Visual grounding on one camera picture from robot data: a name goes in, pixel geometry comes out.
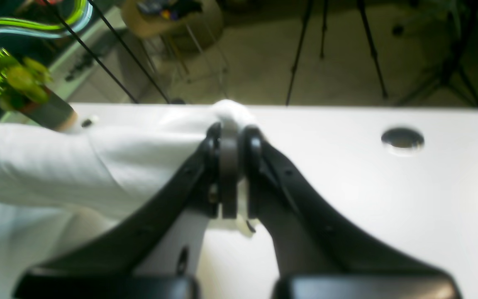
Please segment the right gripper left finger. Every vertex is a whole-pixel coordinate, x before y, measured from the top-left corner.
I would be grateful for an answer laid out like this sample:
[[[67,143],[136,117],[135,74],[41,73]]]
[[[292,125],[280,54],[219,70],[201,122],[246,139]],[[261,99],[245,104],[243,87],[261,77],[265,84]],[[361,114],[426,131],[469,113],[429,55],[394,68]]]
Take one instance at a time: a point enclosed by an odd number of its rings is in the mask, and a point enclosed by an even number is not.
[[[236,129],[215,123],[172,178],[131,216],[76,249],[25,271],[15,299],[201,299],[195,278],[222,193]]]

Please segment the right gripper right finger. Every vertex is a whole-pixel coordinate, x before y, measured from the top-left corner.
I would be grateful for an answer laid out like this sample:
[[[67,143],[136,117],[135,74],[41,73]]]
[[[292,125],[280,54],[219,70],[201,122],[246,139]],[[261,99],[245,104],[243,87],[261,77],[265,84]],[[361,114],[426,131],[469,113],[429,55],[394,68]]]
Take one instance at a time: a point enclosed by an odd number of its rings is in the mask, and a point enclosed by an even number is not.
[[[373,237],[331,206],[258,127],[241,133],[247,214],[271,235],[273,299],[461,299],[446,271]]]

